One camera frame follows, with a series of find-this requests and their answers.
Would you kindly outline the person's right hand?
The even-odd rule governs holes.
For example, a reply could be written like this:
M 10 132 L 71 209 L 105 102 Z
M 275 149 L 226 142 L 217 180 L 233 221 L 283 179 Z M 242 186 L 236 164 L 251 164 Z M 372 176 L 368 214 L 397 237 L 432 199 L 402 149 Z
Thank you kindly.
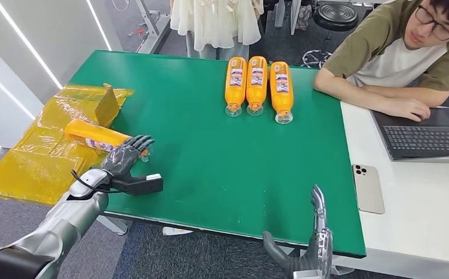
M 430 117 L 430 109 L 424 103 L 415 99 L 388 98 L 379 109 L 380 112 L 394 116 L 423 121 Z

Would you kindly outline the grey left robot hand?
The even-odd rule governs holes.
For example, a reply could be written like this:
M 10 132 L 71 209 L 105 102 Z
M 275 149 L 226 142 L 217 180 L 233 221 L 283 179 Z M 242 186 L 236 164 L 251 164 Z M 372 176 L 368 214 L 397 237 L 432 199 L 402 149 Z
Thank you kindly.
M 150 135 L 129 137 L 111 150 L 100 164 L 100 168 L 117 180 L 129 181 L 130 170 L 140 155 L 154 143 Z

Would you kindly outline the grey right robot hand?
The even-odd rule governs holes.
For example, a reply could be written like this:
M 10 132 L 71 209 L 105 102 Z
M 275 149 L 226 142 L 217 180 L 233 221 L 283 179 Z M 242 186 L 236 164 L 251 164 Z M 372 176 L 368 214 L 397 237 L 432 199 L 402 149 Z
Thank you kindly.
M 286 254 L 268 231 L 263 231 L 263 245 L 275 263 L 289 278 L 330 278 L 333 235 L 327 227 L 324 195 L 315 184 L 311 191 L 314 208 L 313 230 L 308 248 L 301 257 Z

